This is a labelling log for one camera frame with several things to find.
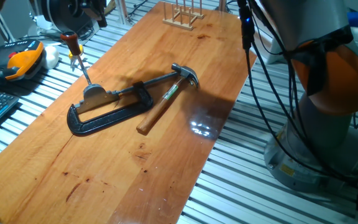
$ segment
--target wood grain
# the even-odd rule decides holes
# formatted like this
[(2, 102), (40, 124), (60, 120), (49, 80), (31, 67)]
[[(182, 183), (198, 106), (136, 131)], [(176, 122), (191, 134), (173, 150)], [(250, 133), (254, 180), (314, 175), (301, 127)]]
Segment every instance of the wood grain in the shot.
[[(88, 70), (94, 83), (120, 90), (171, 72), (176, 62), (197, 73), (201, 89), (181, 85), (147, 136), (135, 129), (142, 114), (77, 137), (66, 118), (69, 106), (82, 99), (82, 76), (0, 153), (1, 223), (177, 221), (217, 137), (195, 134), (190, 123), (219, 132), (247, 77), (240, 21), (203, 12), (187, 31), (163, 24), (158, 3)], [(155, 101), (174, 81), (149, 89)], [(123, 98), (86, 115), (126, 103)]]

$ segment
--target green label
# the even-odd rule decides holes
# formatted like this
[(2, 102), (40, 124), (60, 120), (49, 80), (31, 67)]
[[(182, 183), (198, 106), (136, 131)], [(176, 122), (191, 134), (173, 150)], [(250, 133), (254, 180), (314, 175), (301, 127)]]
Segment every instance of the green label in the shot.
[(177, 85), (173, 85), (171, 87), (171, 89), (169, 89), (163, 96), (163, 98), (169, 100), (169, 98), (171, 98), (171, 96), (176, 92), (176, 90), (178, 89), (179, 87)]

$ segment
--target wooden hammer handle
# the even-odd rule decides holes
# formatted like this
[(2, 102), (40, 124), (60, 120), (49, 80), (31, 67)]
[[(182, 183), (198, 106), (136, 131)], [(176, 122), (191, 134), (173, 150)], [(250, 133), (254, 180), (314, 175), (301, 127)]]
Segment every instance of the wooden hammer handle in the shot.
[(169, 105), (170, 99), (173, 94), (178, 90), (180, 83), (185, 79), (185, 77), (180, 77), (180, 79), (173, 84), (173, 86), (162, 96), (160, 101), (152, 108), (148, 115), (143, 119), (142, 122), (136, 127), (136, 130), (141, 134), (147, 134), (152, 129), (154, 123), (158, 119), (158, 116), (165, 110)]

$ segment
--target hammer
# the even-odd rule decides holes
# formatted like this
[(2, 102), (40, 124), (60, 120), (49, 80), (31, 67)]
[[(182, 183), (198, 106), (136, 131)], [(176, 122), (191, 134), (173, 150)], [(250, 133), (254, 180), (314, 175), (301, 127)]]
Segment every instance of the hammer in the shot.
[(177, 63), (172, 64), (172, 70), (178, 72), (180, 77), (178, 81), (173, 84), (173, 86), (162, 96), (161, 100), (154, 106), (150, 113), (143, 119), (142, 122), (136, 127), (136, 130), (141, 134), (147, 134), (152, 129), (154, 122), (157, 120), (158, 116), (164, 111), (164, 109), (169, 105), (170, 98), (178, 90), (179, 85), (184, 81), (188, 80), (191, 85), (195, 85), (197, 88), (200, 87), (196, 72), (187, 67), (179, 66)]

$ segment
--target wall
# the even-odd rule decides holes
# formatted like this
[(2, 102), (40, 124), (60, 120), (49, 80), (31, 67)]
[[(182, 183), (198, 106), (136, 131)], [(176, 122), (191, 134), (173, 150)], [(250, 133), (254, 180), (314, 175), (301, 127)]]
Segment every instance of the wall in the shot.
[[(34, 23), (29, 17), (30, 8), (27, 1), (28, 0), (6, 0), (1, 10), (5, 23), (16, 39), (27, 35), (31, 24)], [(0, 35), (0, 45), (3, 44), (4, 39)]]

